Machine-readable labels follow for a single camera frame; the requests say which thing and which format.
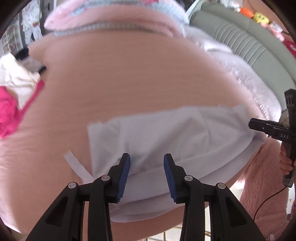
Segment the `silver screw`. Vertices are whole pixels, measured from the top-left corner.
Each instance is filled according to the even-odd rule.
[[[74,188],[74,187],[76,187],[76,183],[69,183],[69,184],[68,184],[68,188],[71,188],[71,189],[72,189],[72,188]]]
[[[101,177],[102,181],[109,181],[110,177],[108,175],[104,175]]]
[[[191,182],[191,181],[193,180],[193,177],[187,175],[187,176],[184,177],[184,179],[185,179],[185,181],[187,181],[187,182]]]
[[[220,188],[220,189],[225,189],[226,186],[225,186],[224,183],[218,183],[218,188]]]

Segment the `bed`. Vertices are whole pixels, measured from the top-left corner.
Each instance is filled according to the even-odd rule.
[[[229,23],[234,22],[229,17],[232,13],[223,15],[223,12],[216,5],[203,4],[201,11],[193,13],[190,23],[215,39],[221,39],[222,28],[227,24],[229,29],[237,28],[237,31],[247,33],[243,28],[244,20],[241,26],[235,26]],[[221,22],[220,34],[216,34],[215,29]],[[69,182],[81,183],[63,158],[67,151],[71,150],[85,169],[91,172],[89,152],[85,150],[89,149],[86,127],[92,121],[107,121],[118,115],[185,105],[218,104],[229,107],[244,104],[250,117],[266,118],[253,96],[237,81],[237,76],[210,55],[213,51],[197,47],[200,36],[195,42],[196,35],[192,35],[190,41],[146,32],[137,32],[135,37],[129,31],[87,31],[58,38],[48,35],[30,46],[30,54],[48,68],[42,75],[46,87],[29,109],[19,130],[0,141],[0,216],[8,227],[29,234]],[[97,39],[104,48],[98,47]],[[254,37],[254,45],[259,40],[262,41]],[[126,51],[131,47],[135,55]],[[283,54],[268,49],[268,41],[263,48],[264,53],[259,54],[262,59],[258,56],[253,60],[252,69],[264,80],[284,109],[283,91],[295,88],[295,59],[287,51],[283,50],[286,53]],[[271,76],[266,71],[265,58],[272,58],[280,71],[282,81],[279,86],[278,72]],[[106,63],[117,66],[117,71]],[[122,76],[127,76],[128,81],[122,83]],[[237,173],[231,177],[226,184],[232,185],[239,175]],[[160,233],[179,224],[182,217],[183,208],[180,207],[153,219],[113,222],[114,240],[139,240]]]

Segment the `white fabric strap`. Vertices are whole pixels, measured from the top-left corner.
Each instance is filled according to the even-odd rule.
[[[92,183],[94,177],[84,168],[71,151],[64,154],[64,158],[72,170],[82,179],[83,184]]]

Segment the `headboard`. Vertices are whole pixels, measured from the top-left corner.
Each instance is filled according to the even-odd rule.
[[[190,25],[201,28],[241,56],[274,92],[282,110],[284,92],[296,88],[296,59],[268,30],[225,8],[201,1],[190,14]]]

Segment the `black handheld device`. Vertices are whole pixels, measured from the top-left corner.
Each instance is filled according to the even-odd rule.
[[[289,89],[285,92],[286,105],[289,113],[289,126],[283,124],[252,118],[249,122],[249,128],[264,132],[276,140],[284,143],[286,156],[294,164],[296,159],[296,90]],[[291,188],[296,176],[296,168],[293,168],[288,175],[283,176],[283,184]]]

